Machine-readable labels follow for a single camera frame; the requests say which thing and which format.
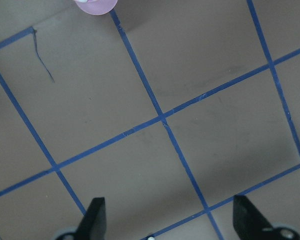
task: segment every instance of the blue painter's tape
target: blue painter's tape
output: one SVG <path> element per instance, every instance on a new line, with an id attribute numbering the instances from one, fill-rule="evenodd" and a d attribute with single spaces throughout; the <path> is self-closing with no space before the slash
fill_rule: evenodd
<path id="1" fill-rule="evenodd" d="M 294 122 L 291 118 L 291 114 L 290 114 L 289 107 L 288 107 L 288 104 L 287 104 L 287 101 L 286 101 L 286 98 L 285 98 L 285 95 L 284 95 L 284 91 L 283 91 L 281 83 L 279 81 L 278 74 L 277 74 L 274 62 L 271 58 L 271 54 L 270 54 L 269 48 L 267 46 L 267 42 L 266 42 L 264 33 L 262 31 L 262 28 L 261 28 L 261 25 L 260 25 L 260 22 L 259 22 L 259 19 L 258 19 L 258 16 L 257 16 L 257 12 L 255 10 L 255 6 L 254 6 L 252 0 L 246 0 L 246 2 L 248 4 L 248 8 L 250 10 L 250 14 L 251 14 L 256 32 L 258 34 L 258 37 L 259 37 L 259 40 L 260 40 L 260 43 L 261 43 L 261 46 L 262 46 L 263 53 L 264 53 L 265 58 L 268 62 L 269 69 L 271 71 L 275 87 L 276 87 L 277 92 L 279 94 L 281 104 L 282 104 L 286 119 L 288 121 L 294 143 L 296 145 L 296 148 L 297 148 L 299 156 L 300 156 L 300 140 L 299 140 L 296 128 L 295 128 L 295 124 L 294 124 Z"/>
<path id="2" fill-rule="evenodd" d="M 243 75 L 241 75 L 239 77 L 236 77 L 235 79 L 233 79 L 231 81 L 228 81 L 228 82 L 226 82 L 226 83 L 224 83 L 224 84 L 222 84 L 220 86 L 217 86 L 217 87 L 215 87 L 212 90 L 209 90 L 209 91 L 207 91 L 207 92 L 205 92 L 205 93 L 203 93 L 203 94 L 201 94 L 199 96 L 196 96 L 193 99 L 191 99 L 189 101 L 186 101 L 183 104 L 180 104 L 179 106 L 176 106 L 175 108 L 173 108 L 173 109 L 165 112 L 163 115 L 167 118 L 167 117 L 169 117 L 169 116 L 171 116 L 171 115 L 173 115 L 173 114 L 175 114 L 175 113 L 177 113 L 177 112 L 179 112 L 179 111 L 187 108 L 188 106 L 190 106 L 192 104 L 200 102 L 203 99 L 206 99 L 206 98 L 208 98 L 208 97 L 210 97 L 210 96 L 212 96 L 212 95 L 214 95 L 214 94 L 216 94 L 216 93 L 218 93 L 218 92 L 220 92 L 222 90 L 225 90 L 225 89 L 227 89 L 227 88 L 229 88 L 229 87 L 231 87 L 231 86 L 233 86 L 233 85 L 235 85 L 237 83 L 240 83 L 243 80 L 246 80 L 246 79 L 248 79 L 248 78 L 250 78 L 250 77 L 252 77 L 252 76 L 254 76 L 254 75 L 258 74 L 258 73 L 261 73 L 261 72 L 267 70 L 267 69 L 268 69 L 268 65 L 260 66 L 260 67 L 254 69 L 254 70 L 252 70 L 250 72 L 247 72 L 247 73 L 245 73 L 245 74 L 243 74 Z"/>
<path id="3" fill-rule="evenodd" d="M 77 205 L 77 207 L 80 209 L 80 211 L 82 212 L 82 214 L 83 215 L 86 214 L 85 207 L 83 206 L 83 204 L 79 200 L 78 196 L 76 195 L 76 193 L 73 190 L 73 188 L 70 186 L 69 182 L 67 181 L 67 179 L 65 178 L 65 176 L 63 175 L 63 173 L 58 169 L 56 171 L 56 174 L 60 178 L 61 182 L 63 183 L 63 185 L 65 186 L 65 188 L 69 192 L 70 196 L 72 197 L 73 201 L 75 202 L 75 204 Z"/>
<path id="4" fill-rule="evenodd" d="M 197 181 L 196 181 L 193 173 L 190 170 L 190 167 L 189 167 L 189 165 L 188 165 L 188 163 L 187 163 L 187 161 L 185 159 L 185 156 L 182 153 L 182 151 L 180 149 L 180 146 L 179 146 L 179 144 L 178 144 L 178 142 L 177 142 L 177 140 L 176 140 L 176 138 L 175 138 L 175 136 L 174 136 L 174 134 L 173 134 L 173 132 L 172 132 L 172 130 L 170 128 L 170 126 L 168 125 L 167 120 L 162 120 L 162 123 L 163 123 L 163 126 L 165 127 L 165 129 L 166 129 L 166 131 L 167 131 L 167 133 L 169 135 L 169 138 L 170 138 L 170 140 L 172 142 L 172 145 L 173 145 L 175 151 L 177 152 L 177 154 L 179 156 L 179 159 L 181 160 L 181 163 L 182 163 L 182 165 L 183 165 L 183 167 L 184 167 L 184 169 L 185 169 L 185 171 L 186 171 L 186 173 L 187 173 L 187 175 L 188 175 L 188 177 L 189 177 L 189 179 L 190 179 L 190 181 L 192 183 L 192 186 L 193 186 L 195 192 L 198 195 L 198 197 L 199 197 L 199 199 L 200 199 L 200 201 L 201 201 L 201 203 L 203 205 L 203 208 L 207 211 L 208 218 L 209 218 L 209 220 L 210 220 L 210 222 L 211 222 L 211 224 L 212 224 L 212 226 L 213 226 L 216 234 L 218 235 L 218 237 L 219 237 L 220 240 L 223 240 L 224 237 L 222 236 L 222 234 L 221 234 L 221 232 L 220 232 L 220 230 L 219 230 L 219 228 L 217 226 L 217 223 L 216 223 L 214 217 L 210 213 L 210 209 L 209 209 L 209 206 L 207 204 L 207 201 L 204 198 L 204 196 L 203 196 L 203 194 L 202 194 L 202 192 L 201 192 L 201 190 L 199 188 L 199 185 L 198 185 L 198 183 L 197 183 Z"/>
<path id="5" fill-rule="evenodd" d="M 12 191 L 14 191 L 16 189 L 19 189 L 19 188 L 21 188 L 21 187 L 23 187 L 23 186 L 25 186 L 25 185 L 27 185 L 29 183 L 32 183 L 32 182 L 34 182 L 34 181 L 36 181 L 36 180 L 38 180 L 38 179 L 40 179 L 40 178 L 42 178 L 42 177 L 50 174 L 50 173 L 53 173 L 53 172 L 54 172 L 54 169 L 50 168 L 49 170 L 41 171 L 41 172 L 39 172 L 39 173 L 31 176 L 31 177 L 28 177 L 25 180 L 22 180 L 22 181 L 14 184 L 14 185 L 12 185 L 10 187 L 7 187 L 6 189 L 0 191 L 0 197 L 6 195 L 6 194 L 8 194 L 8 193 L 10 193 L 10 192 L 12 192 Z"/>
<path id="6" fill-rule="evenodd" d="M 140 77 L 140 79 L 141 79 L 141 81 L 142 81 L 142 83 L 144 85 L 144 88 L 145 88 L 146 92 L 148 93 L 148 95 L 149 95 L 149 97 L 151 99 L 151 102 L 152 102 L 152 104 L 153 104 L 156 112 L 158 113 L 158 115 L 161 115 L 162 114 L 162 110 L 161 110 L 161 108 L 160 108 L 160 106 L 158 104 L 158 101 L 157 101 L 157 99 L 155 97 L 155 94 L 153 93 L 153 91 L 152 91 L 152 89 L 150 87 L 150 84 L 149 84 L 149 82 L 147 80 L 147 77 L 146 77 L 143 69 L 141 68 L 141 65 L 140 65 L 140 63 L 139 63 L 139 61 L 137 59 L 137 56 L 136 56 L 136 54 L 135 54 L 135 52 L 134 52 L 134 50 L 133 50 L 133 48 L 132 48 L 132 46 L 131 46 L 131 44 L 129 42 L 129 39 L 128 39 L 128 37 L 127 37 L 124 29 L 121 27 L 120 20 L 119 20 L 119 18 L 118 18 L 118 16 L 117 16 L 117 14 L 116 14 L 116 12 L 115 12 L 114 9 L 112 9 L 110 11 L 110 15 L 111 15 L 112 20 L 113 20 L 113 22 L 114 22 L 114 24 L 115 24 L 115 26 L 116 26 L 116 28 L 117 28 L 117 30 L 118 30 L 121 38 L 122 38 L 123 44 L 125 45 L 125 48 L 126 48 L 126 50 L 128 51 L 128 53 L 130 55 L 130 58 L 131 58 L 131 60 L 132 60 L 132 62 L 134 64 L 134 67 L 135 67 L 136 71 L 139 74 L 139 77 Z"/>
<path id="7" fill-rule="evenodd" d="M 13 93 L 11 92 L 9 86 L 7 85 L 6 81 L 2 77 L 1 73 L 0 73 L 0 84 L 1 84 L 2 88 L 4 89 L 5 93 L 7 94 L 7 96 L 9 97 L 10 101 L 12 102 L 13 106 L 15 107 L 17 112 L 19 113 L 19 115 L 22 118 L 24 124 L 26 125 L 26 127 L 28 128 L 28 130 L 30 131 L 32 136 L 34 137 L 35 141 L 39 145 L 39 147 L 42 150 L 43 154 L 45 155 L 45 157 L 49 161 L 50 165 L 52 166 L 52 168 L 56 169 L 57 164 L 56 164 L 55 160 L 51 156 L 50 152 L 46 148 L 46 146 L 43 143 L 43 141 L 41 140 L 41 138 L 39 137 L 37 131 L 35 130 L 34 126 L 31 124 L 30 120 L 28 119 L 28 117 L 25 114 L 24 110 L 21 108 L 21 106 L 18 103 L 17 99 L 15 98 Z M 69 194 L 71 195 L 72 199 L 76 203 L 76 205 L 79 207 L 81 212 L 83 212 L 84 207 L 83 207 L 82 203 L 80 202 L 80 200 L 78 199 L 75 192 L 73 191 L 73 189 L 71 188 L 71 186 L 69 185 L 69 183 L 67 182 L 67 180 L 64 178 L 62 173 L 61 174 L 58 173 L 58 176 L 59 176 L 60 180 L 62 181 L 63 185 L 65 186 L 65 188 L 67 189 L 67 191 L 69 192 Z"/>
<path id="8" fill-rule="evenodd" d="M 160 120 L 161 120 L 161 118 L 159 116 L 157 116 L 157 117 L 155 117 L 155 118 L 153 118 L 153 119 L 151 119 L 149 121 L 146 121 L 146 122 L 144 122 L 144 123 L 142 123 L 140 125 L 137 125 L 137 126 L 131 128 L 128 131 L 120 133 L 119 135 L 114 136 L 113 138 L 110 138 L 109 140 L 104 141 L 104 142 L 102 142 L 102 143 L 100 143 L 100 144 L 98 144 L 98 145 L 96 145 L 96 146 L 94 146 L 94 147 L 92 147 L 92 148 L 84 151 L 84 152 L 81 152 L 81 153 L 79 153 L 76 156 L 73 156 L 73 157 L 71 157 L 71 158 L 69 158 L 69 159 L 61 162 L 57 166 L 60 169 L 64 168 L 65 166 L 68 166 L 68 165 L 70 165 L 70 164 L 72 164 L 72 163 L 74 163 L 74 162 L 76 162 L 76 161 L 78 161 L 78 160 L 80 160 L 80 159 L 88 156 L 88 155 L 91 155 L 91 154 L 99 151 L 100 149 L 103 149 L 103 148 L 105 148 L 105 147 L 107 147 L 107 146 L 109 146 L 111 144 L 114 144 L 115 142 L 118 142 L 119 140 L 124 139 L 124 138 L 126 138 L 127 136 L 129 136 L 131 134 L 134 134 L 134 133 L 136 133 L 136 132 L 138 132 L 138 131 L 140 131 L 140 130 L 142 130 L 144 128 L 147 128 L 147 127 L 149 127 L 149 126 L 151 126 L 151 125 L 159 122 Z"/>
<path id="9" fill-rule="evenodd" d="M 158 116 L 161 117 L 161 122 L 162 122 L 163 126 L 165 127 L 165 129 L 166 129 L 166 131 L 167 131 L 167 133 L 169 135 L 169 138 L 170 138 L 170 140 L 172 142 L 172 145 L 173 145 L 175 151 L 177 152 L 177 154 L 178 154 L 178 156 L 179 156 L 179 158 L 181 160 L 181 163 L 182 163 L 183 167 L 185 168 L 186 173 L 187 173 L 187 175 L 188 175 L 188 177 L 189 177 L 189 179 L 190 179 L 190 181 L 191 181 L 191 183 L 192 183 L 192 185 L 193 185 L 193 187 L 194 187 L 194 189 L 195 189 L 195 191 L 196 191 L 196 193 L 197 193 L 197 195 L 198 195 L 198 197 L 199 197 L 199 199 L 200 199 L 203 207 L 205 209 L 207 209 L 207 211 L 209 211 L 208 204 L 207 204 L 207 202 L 206 202 L 203 194 L 200 191 L 200 188 L 199 188 L 199 186 L 198 186 L 198 184 L 197 184 L 197 182 L 195 180 L 195 177 L 193 176 L 193 174 L 192 174 L 192 172 L 191 172 L 191 170 L 190 170 L 190 168 L 188 166 L 188 163 L 187 163 L 187 161 L 186 161 L 186 159 L 185 159 L 185 157 L 184 157 L 184 155 L 183 155 L 183 153 L 182 153 L 182 151 L 181 151 L 181 149 L 180 149 L 180 147 L 179 147 L 179 145 L 177 143 L 177 140 L 176 140 L 176 138 L 175 138 L 172 130 L 168 126 L 167 120 L 163 116 L 163 112 L 162 112 L 162 110 L 161 110 L 161 108 L 159 106 L 159 103 L 158 103 L 158 101 L 157 101 L 157 99 L 155 97 L 155 94 L 153 93 L 153 91 L 151 89 L 151 86 L 150 86 L 150 84 L 149 84 L 149 82 L 147 80 L 147 77 L 146 77 L 143 69 L 141 68 L 141 65 L 140 65 L 140 63 L 139 63 L 139 61 L 137 59 L 137 56 L 136 56 L 136 54 L 135 54 L 135 52 L 134 52 L 134 50 L 133 50 L 133 48 L 132 48 L 132 46 L 131 46 L 131 44 L 129 42 L 129 39 L 128 39 L 128 37 L 127 37 L 124 29 L 121 27 L 120 20 L 119 20 L 119 18 L 117 16 L 115 10 L 112 10 L 110 12 L 110 14 L 111 14 L 113 22 L 114 22 L 114 24 L 115 24 L 115 26 L 116 26 L 116 28 L 117 28 L 117 30 L 118 30 L 121 38 L 122 38 L 122 41 L 123 41 L 123 43 L 124 43 L 124 45 L 125 45 L 128 53 L 130 55 L 130 58 L 131 58 L 134 66 L 135 66 L 135 69 L 138 72 L 139 77 L 140 77 L 140 79 L 141 79 L 141 81 L 142 81 L 142 83 L 143 83 L 143 85 L 145 87 L 145 90 L 148 93 L 148 95 L 149 95 L 149 97 L 151 99 L 151 102 L 152 102 L 152 104 L 153 104 L 153 106 L 154 106 L 154 108 L 155 108 Z M 222 234 L 221 234 L 221 232 L 220 232 L 220 230 L 219 230 L 219 228 L 218 228 L 218 226 L 217 226 L 217 224 L 216 224 L 216 222 L 215 222 L 212 214 L 209 214 L 208 216 L 209 216 L 211 224 L 212 224 L 213 228 L 215 229 L 215 231 L 216 231 L 219 239 L 223 240 L 224 238 L 223 238 L 223 236 L 222 236 Z"/>
<path id="10" fill-rule="evenodd" d="M 39 145 L 40 149 L 44 153 L 45 157 L 48 159 L 48 161 L 51 164 L 51 166 L 56 165 L 54 159 L 50 155 L 50 153 L 49 153 L 48 149 L 46 148 L 45 144 L 42 142 L 42 140 L 39 137 L 37 131 L 34 128 L 34 126 L 31 124 L 30 120 L 26 116 L 24 110 L 21 108 L 21 106 L 18 103 L 17 99 L 15 98 L 15 96 L 13 95 L 13 93 L 11 92 L 10 88 L 8 87 L 6 81 L 2 77 L 1 73 L 0 73 L 0 84 L 1 84 L 2 88 L 4 89 L 6 95 L 9 97 L 10 101 L 12 102 L 13 106 L 17 110 L 18 114 L 22 118 L 22 120 L 25 123 L 26 127 L 28 128 L 28 130 L 32 134 L 33 138 L 35 139 L 35 141 Z"/>
<path id="11" fill-rule="evenodd" d="M 176 223 L 174 223 L 174 224 L 172 224 L 170 226 L 167 226 L 167 227 L 161 229 L 160 231 L 155 232 L 154 234 L 146 236 L 146 237 L 142 238 L 141 240 L 147 240 L 149 237 L 157 237 L 157 236 L 159 236 L 161 234 L 164 234 L 164 233 L 166 233 L 166 232 L 168 232 L 168 231 L 170 231 L 172 229 L 175 229 L 175 228 L 177 228 L 177 227 L 179 227 L 179 226 L 181 226 L 183 224 L 186 224 L 186 223 L 190 222 L 191 220 L 196 219 L 196 218 L 204 215 L 205 213 L 206 213 L 206 211 L 203 210 L 203 211 L 200 211 L 200 212 L 198 212 L 198 213 L 196 213 L 196 214 L 194 214 L 192 216 L 188 216 L 187 218 L 182 219 L 181 221 L 178 221 L 178 222 L 176 222 Z"/>
<path id="12" fill-rule="evenodd" d="M 284 56 L 278 58 L 277 60 L 274 60 L 273 64 L 274 65 L 278 65 L 280 63 L 283 63 L 284 61 L 292 59 L 293 57 L 295 57 L 295 56 L 297 56 L 299 54 L 300 54 L 300 48 L 297 49 L 297 50 L 295 50 L 295 51 L 293 51 L 293 52 L 288 53 L 287 55 L 284 55 Z"/>
<path id="13" fill-rule="evenodd" d="M 247 195 L 247 194 L 249 194 L 249 193 L 251 193 L 251 192 L 253 192 L 253 191 L 255 191 L 255 190 L 257 190 L 257 189 L 259 189 L 259 188 L 261 188 L 261 187 L 263 187 L 263 186 L 265 186 L 267 184 L 269 184 L 269 183 L 272 183 L 275 180 L 278 180 L 278 179 L 280 179 L 280 178 L 282 178 L 282 177 L 284 177 L 284 176 L 286 176 L 286 175 L 288 175 L 290 173 L 295 172 L 298 169 L 300 169 L 300 163 L 298 165 L 295 165 L 295 166 L 293 166 L 293 167 L 291 167 L 291 168 L 283 171 L 283 172 L 278 173 L 275 176 L 272 176 L 272 177 L 268 178 L 267 180 L 259 182 L 258 184 L 254 185 L 252 187 L 249 187 L 248 189 L 243 190 L 242 192 L 239 192 L 238 195 Z M 211 210 L 215 210 L 217 208 L 222 207 L 223 205 L 226 205 L 226 204 L 232 202 L 233 200 L 234 200 L 234 198 L 233 198 L 233 196 L 231 196 L 231 197 L 229 197 L 229 198 L 227 198 L 227 199 L 225 199 L 225 200 L 223 200 L 223 201 L 221 201 L 221 202 L 219 202 L 219 203 L 211 206 L 210 209 Z"/>
<path id="14" fill-rule="evenodd" d="M 23 37 L 29 35 L 29 34 L 33 34 L 34 33 L 34 29 L 33 27 L 28 27 L 26 28 L 25 30 L 22 30 L 20 32 L 18 32 L 17 34 L 11 36 L 11 37 L 8 37 L 7 39 L 3 40 L 0 42 L 0 49 L 8 46 L 9 44 L 12 44 L 13 42 L 19 40 L 19 39 L 22 39 Z"/>

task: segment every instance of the gray floor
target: gray floor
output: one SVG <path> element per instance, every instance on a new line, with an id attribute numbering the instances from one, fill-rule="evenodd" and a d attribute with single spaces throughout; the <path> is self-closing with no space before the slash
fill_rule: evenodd
<path id="1" fill-rule="evenodd" d="M 107 240 L 238 240 L 238 193 L 300 232 L 300 0 L 253 4 L 268 48 L 250 0 L 0 1 L 0 42 L 33 26 L 55 81 L 31 33 L 0 48 L 1 238 L 105 197 Z"/>

